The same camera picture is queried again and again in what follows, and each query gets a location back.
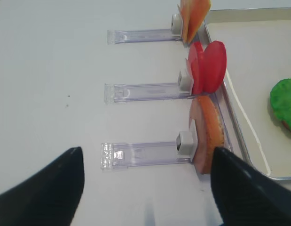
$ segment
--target metal tray edge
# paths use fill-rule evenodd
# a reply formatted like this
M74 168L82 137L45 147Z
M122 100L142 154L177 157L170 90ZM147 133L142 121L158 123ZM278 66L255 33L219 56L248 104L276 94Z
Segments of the metal tray edge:
M205 24L223 22L249 22L267 20L291 20L290 8L247 8L211 10Z
M287 16L290 16L290 12L291 12L291 8L255 8L255 9L224 9L224 10L211 10L209 11L208 15L206 16L205 20L204 20L204 30L205 30L205 34L206 34L206 37L208 39L208 42L211 43L212 40L211 40L211 37L209 35L209 31L208 31L208 27L207 25L209 23L222 23L222 22L236 22L236 21L232 21L232 20L229 20L229 17L230 15L228 16L225 16L226 20L223 21L223 20L212 20L212 17L211 15L213 13L223 13L223 14L227 14L228 12L233 12L234 15L236 15L236 13L240 13L240 12L254 12L254 13L259 13L261 12L261 10L274 10L274 11L277 11L277 10L283 10L285 11L286 15ZM259 21L257 18L251 18L251 20L237 20L237 22L246 22L246 21ZM262 19L262 20L285 20L285 19L273 19L273 18L266 18L266 19ZM230 101L230 98L228 96L228 88L225 84L225 82L223 82L222 86L221 86L221 91L224 95L224 98L225 98L225 101L226 101L226 105L228 107L228 111L229 111L229 114L230 114L230 118L233 122L233 126L234 126L234 130L236 132L236 137L237 137L237 140L241 146L241 152L242 152L242 156L243 158L245 159L245 161L247 163L249 163L252 167L254 167L256 169L256 167L254 166L251 158L250 158L250 154L249 154L249 151L248 151L248 148L246 146L246 143L245 143L245 140L244 140L244 137L243 137L243 134L242 134L242 131L241 131L241 128L240 128L240 125L238 123L238 120L237 120L237 116L236 116L236 113L232 107L232 104L231 104L231 101ZM289 181L291 180L291 177L271 177L271 176L268 176L268 175L265 175L266 177L272 179L272 180L276 180L276 181Z

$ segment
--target green lettuce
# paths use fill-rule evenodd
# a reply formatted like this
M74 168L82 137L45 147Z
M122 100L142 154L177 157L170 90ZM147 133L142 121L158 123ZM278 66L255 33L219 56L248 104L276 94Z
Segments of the green lettuce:
M273 87L270 102L276 118L291 130L291 79L281 80Z

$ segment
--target white clip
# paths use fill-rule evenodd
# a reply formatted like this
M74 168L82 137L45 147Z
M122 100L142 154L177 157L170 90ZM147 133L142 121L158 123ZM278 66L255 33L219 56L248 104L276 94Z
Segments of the white clip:
M194 120L191 121L189 131L179 133L176 143L179 155L189 155L190 161L193 161L198 145L197 127Z
M182 36L183 20L180 14L173 14L170 30L173 35Z
M188 60L185 59L186 68L180 69L179 77L178 77L178 84L181 91L188 91L191 95L192 88L193 88L193 77L191 75L191 68L188 63Z

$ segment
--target food slice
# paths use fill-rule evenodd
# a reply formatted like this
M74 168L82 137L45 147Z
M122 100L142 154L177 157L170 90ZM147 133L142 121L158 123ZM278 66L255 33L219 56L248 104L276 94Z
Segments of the food slice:
M214 148L224 146L225 136L218 110L209 96L198 96L192 101L189 123L194 119L198 145L193 162L201 174L211 172Z
M190 44L191 41L194 39L210 7L211 7L210 0L192 0L191 1L188 35L187 35L188 44Z
M180 1L180 14L183 19L183 31L182 31L182 39L183 43L187 41L188 35L188 26L190 20L190 5L193 0L181 0Z
M213 41L204 51L204 92L214 93L224 80L227 54L224 43Z
M273 87L270 102L276 118L291 131L291 79L281 80Z
M199 41L190 46L188 61L194 80L192 94L199 95L204 89L204 52Z

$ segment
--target tray rim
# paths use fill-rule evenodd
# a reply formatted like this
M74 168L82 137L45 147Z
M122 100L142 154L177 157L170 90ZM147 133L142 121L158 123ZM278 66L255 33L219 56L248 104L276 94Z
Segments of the tray rim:
M208 24L210 23L224 23L224 22L250 22L250 21L262 21L262 19L256 19L256 18L251 18L250 20L229 20L228 17L227 17L227 21L212 21L209 17L211 16L211 14L215 14L215 13L233 13L235 15L238 15L238 13L240 12L245 12L245 13L258 13L258 12L261 12L261 11L270 11L270 10L273 10L273 11L285 11L285 12L289 12L291 11L291 7L289 8L239 8L239 9L218 9L218 10L211 10L208 12L205 20L204 20L204 30L205 30L205 34L206 34L206 37L208 39L208 42L211 43L212 40L211 40L211 37L210 37L210 34L209 34L209 30L208 30ZM275 15L274 16L275 19L265 19L265 21L269 21L269 20L290 20L290 19L276 19L276 17L278 18L278 15ZM254 167L256 170L257 168L255 167L255 165L253 164L253 161L250 157L250 153L249 153L249 150L247 148L247 145L246 145L246 142L245 142L245 139L243 137L243 134L242 134L242 131L241 131L241 128L240 128L240 124L238 123L238 120L237 120L237 116L236 116L236 113L235 113L235 110L232 106L232 103L231 103L231 100L230 100L230 97L228 95L228 86L227 84L225 83L225 81L223 81L222 85L221 85L221 91L222 91L222 94L224 96L224 99L226 101L226 104L227 104L227 107L228 107L228 111L229 111L229 114L230 114L230 118L232 120L232 123L233 123L233 126L234 126L234 130L235 130L235 134L237 135L237 140L241 146L241 153L242 153L242 156L243 158L246 160L246 162L248 162L252 167ZM271 177L271 176L268 176L266 174L264 174L266 177L272 179L272 180L276 180L276 181L291 181L291 177Z

